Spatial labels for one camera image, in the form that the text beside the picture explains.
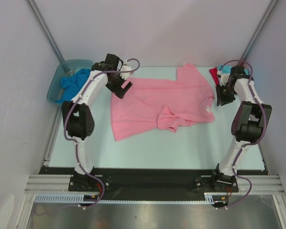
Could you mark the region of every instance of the pink shirt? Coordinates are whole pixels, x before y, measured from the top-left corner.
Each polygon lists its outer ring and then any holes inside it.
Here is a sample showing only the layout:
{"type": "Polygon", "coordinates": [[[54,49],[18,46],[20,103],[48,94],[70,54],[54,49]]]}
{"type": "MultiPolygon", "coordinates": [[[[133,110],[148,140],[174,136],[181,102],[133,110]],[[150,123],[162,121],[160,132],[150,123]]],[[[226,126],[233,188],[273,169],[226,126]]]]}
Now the pink shirt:
{"type": "Polygon", "coordinates": [[[177,68],[177,80],[129,78],[123,99],[112,95],[111,126],[116,141],[154,128],[176,132],[179,126],[214,121],[214,93],[191,64],[177,68]]]}

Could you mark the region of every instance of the blue bin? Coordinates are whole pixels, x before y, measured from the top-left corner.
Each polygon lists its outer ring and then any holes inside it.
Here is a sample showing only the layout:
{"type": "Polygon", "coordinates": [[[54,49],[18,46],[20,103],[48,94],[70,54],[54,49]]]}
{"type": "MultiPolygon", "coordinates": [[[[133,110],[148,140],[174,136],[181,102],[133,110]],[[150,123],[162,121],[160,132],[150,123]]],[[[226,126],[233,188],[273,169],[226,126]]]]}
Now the blue bin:
{"type": "Polygon", "coordinates": [[[57,106],[61,106],[60,103],[55,102],[62,97],[64,89],[61,87],[61,78],[70,77],[80,69],[91,69],[93,65],[89,60],[68,60],[61,63],[54,74],[51,85],[47,93],[47,100],[57,106]]]}

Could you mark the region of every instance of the blue cloth in bin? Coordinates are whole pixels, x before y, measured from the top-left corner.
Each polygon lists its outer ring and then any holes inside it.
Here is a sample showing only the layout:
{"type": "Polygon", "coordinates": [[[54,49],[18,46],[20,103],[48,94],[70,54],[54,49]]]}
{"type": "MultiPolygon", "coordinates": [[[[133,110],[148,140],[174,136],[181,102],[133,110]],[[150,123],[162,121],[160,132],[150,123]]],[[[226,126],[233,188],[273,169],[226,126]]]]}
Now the blue cloth in bin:
{"type": "MultiPolygon", "coordinates": [[[[222,65],[217,66],[217,70],[219,70],[221,67],[222,67],[222,65]]],[[[228,74],[230,74],[232,67],[234,67],[234,66],[225,65],[225,66],[222,68],[221,72],[222,72],[222,73],[228,73],[228,74]]],[[[249,75],[248,69],[245,69],[245,73],[246,73],[247,75],[249,75]]]]}
{"type": "Polygon", "coordinates": [[[62,104],[63,101],[71,101],[88,80],[90,71],[90,69],[80,69],[71,77],[62,77],[61,87],[64,88],[65,91],[62,94],[62,98],[56,100],[56,102],[62,104]]]}

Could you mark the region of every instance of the red object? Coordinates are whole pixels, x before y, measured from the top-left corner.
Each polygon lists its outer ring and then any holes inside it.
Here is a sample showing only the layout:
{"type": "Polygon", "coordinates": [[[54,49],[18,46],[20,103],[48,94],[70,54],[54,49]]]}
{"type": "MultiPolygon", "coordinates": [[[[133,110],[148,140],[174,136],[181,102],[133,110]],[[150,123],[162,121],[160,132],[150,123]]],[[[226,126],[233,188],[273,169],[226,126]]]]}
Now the red object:
{"type": "Polygon", "coordinates": [[[217,68],[212,68],[209,70],[214,82],[216,85],[219,85],[219,79],[218,79],[218,76],[217,76],[217,68]]]}

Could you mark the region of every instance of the wall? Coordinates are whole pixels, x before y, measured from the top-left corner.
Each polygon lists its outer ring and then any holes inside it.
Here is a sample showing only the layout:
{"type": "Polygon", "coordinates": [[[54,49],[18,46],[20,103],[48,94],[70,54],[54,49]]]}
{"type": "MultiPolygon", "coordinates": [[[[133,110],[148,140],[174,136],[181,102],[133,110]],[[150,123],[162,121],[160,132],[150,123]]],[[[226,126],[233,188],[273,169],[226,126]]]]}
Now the wall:
{"type": "Polygon", "coordinates": [[[286,192],[286,0],[255,44],[248,61],[254,67],[256,90],[273,113],[262,141],[272,174],[279,174],[286,192]]]}
{"type": "Polygon", "coordinates": [[[0,204],[38,168],[55,107],[46,93],[58,61],[24,0],[0,0],[0,204]]]}
{"type": "Polygon", "coordinates": [[[270,0],[36,0],[65,59],[215,66],[240,58],[270,0]]]}

